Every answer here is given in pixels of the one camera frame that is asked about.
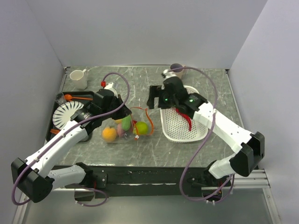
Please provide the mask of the clear zip top bag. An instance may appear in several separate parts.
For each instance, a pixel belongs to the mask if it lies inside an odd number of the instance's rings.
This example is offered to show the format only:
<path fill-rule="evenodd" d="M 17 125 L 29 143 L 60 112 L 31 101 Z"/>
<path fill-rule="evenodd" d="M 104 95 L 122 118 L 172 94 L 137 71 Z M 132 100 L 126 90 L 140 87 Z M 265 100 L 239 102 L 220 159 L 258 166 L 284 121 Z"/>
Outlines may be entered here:
<path fill-rule="evenodd" d="M 103 128 L 101 137 L 106 143 L 123 140 L 138 140 L 143 136 L 151 136 L 154 123 L 149 116 L 149 110 L 132 107 L 133 113 L 122 119 L 114 119 L 113 123 Z"/>

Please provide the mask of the red chili pepper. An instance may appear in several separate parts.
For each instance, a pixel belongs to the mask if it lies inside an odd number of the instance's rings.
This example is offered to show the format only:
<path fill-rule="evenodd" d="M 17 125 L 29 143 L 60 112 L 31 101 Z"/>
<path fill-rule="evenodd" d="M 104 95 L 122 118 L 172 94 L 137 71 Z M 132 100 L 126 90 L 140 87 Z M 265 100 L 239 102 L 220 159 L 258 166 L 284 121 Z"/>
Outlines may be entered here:
<path fill-rule="evenodd" d="M 181 113 L 178 108 L 176 108 L 175 110 L 176 110 L 177 114 L 179 114 L 182 118 L 184 118 L 187 121 L 188 126 L 189 126 L 188 130 L 190 132 L 192 130 L 192 122 L 191 122 L 190 117 L 186 114 Z"/>

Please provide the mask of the orange peach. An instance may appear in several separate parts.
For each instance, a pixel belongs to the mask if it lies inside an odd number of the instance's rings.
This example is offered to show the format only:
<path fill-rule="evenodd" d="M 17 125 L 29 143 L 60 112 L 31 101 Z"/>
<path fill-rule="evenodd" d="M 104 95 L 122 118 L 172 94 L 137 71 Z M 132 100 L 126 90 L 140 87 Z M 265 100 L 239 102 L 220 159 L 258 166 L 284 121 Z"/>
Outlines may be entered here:
<path fill-rule="evenodd" d="M 113 127 L 105 127 L 102 131 L 102 138 L 105 142 L 111 143 L 115 141 L 117 137 L 117 131 Z"/>

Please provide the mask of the purple onion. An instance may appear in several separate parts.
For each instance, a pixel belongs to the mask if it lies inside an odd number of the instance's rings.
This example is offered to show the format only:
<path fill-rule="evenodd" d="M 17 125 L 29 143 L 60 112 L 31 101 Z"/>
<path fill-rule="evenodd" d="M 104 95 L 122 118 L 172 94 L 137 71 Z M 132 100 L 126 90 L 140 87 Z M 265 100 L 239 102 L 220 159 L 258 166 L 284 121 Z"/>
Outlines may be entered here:
<path fill-rule="evenodd" d="M 116 131 L 117 131 L 117 135 L 119 137 L 125 137 L 126 136 L 126 131 L 122 128 L 122 124 L 121 123 L 119 123 L 117 125 Z"/>

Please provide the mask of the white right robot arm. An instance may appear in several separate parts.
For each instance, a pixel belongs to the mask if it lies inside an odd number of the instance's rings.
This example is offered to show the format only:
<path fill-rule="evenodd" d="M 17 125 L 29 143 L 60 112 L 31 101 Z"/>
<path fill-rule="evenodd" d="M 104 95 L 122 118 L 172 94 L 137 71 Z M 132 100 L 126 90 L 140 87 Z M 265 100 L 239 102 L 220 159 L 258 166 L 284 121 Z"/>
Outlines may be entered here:
<path fill-rule="evenodd" d="M 252 133 L 237 125 L 198 93 L 188 93 L 178 77 L 169 77 L 163 85 L 149 88 L 147 106 L 154 108 L 154 99 L 158 98 L 160 109 L 175 108 L 191 120 L 203 124 L 226 142 L 232 151 L 231 156 L 212 162 L 205 170 L 204 179 L 215 186 L 221 178 L 239 174 L 247 177 L 264 158 L 265 137 Z"/>

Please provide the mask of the green pear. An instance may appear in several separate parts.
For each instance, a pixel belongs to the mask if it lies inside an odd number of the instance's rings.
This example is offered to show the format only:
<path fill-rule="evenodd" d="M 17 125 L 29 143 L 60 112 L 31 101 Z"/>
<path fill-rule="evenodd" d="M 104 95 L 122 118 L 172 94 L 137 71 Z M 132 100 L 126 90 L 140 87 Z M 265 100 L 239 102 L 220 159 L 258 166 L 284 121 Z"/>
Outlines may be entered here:
<path fill-rule="evenodd" d="M 138 121 L 138 122 L 135 123 L 135 127 L 133 129 L 133 133 L 137 134 L 137 130 L 138 130 L 138 133 L 140 135 L 143 135 L 143 134 L 147 134 L 148 133 L 149 127 L 148 127 L 148 125 L 145 122 Z"/>

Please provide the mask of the green bitter gourd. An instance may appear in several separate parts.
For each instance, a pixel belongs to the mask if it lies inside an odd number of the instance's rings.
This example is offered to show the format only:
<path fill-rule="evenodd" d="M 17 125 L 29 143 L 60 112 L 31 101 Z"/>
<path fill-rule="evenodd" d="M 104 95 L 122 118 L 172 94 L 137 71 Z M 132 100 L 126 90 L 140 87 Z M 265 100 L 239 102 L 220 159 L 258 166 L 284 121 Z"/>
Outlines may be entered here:
<path fill-rule="evenodd" d="M 131 127 L 131 116 L 128 115 L 121 120 L 121 127 L 124 131 L 128 131 Z"/>

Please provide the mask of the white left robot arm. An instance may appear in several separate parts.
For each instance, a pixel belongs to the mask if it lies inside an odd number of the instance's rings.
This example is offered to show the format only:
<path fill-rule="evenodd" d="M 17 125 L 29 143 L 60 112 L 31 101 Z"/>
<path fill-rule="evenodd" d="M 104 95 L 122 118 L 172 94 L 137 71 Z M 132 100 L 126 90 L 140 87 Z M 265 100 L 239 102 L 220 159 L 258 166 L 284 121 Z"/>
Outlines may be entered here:
<path fill-rule="evenodd" d="M 114 87 L 100 89 L 92 101 L 71 116 L 52 140 L 27 159 L 16 158 L 12 162 L 13 189 L 20 189 L 31 201 L 38 203 L 52 190 L 66 185 L 93 186 L 93 171 L 83 163 L 58 170 L 53 170 L 53 167 L 74 145 L 101 126 L 104 120 L 122 119 L 130 113 Z"/>

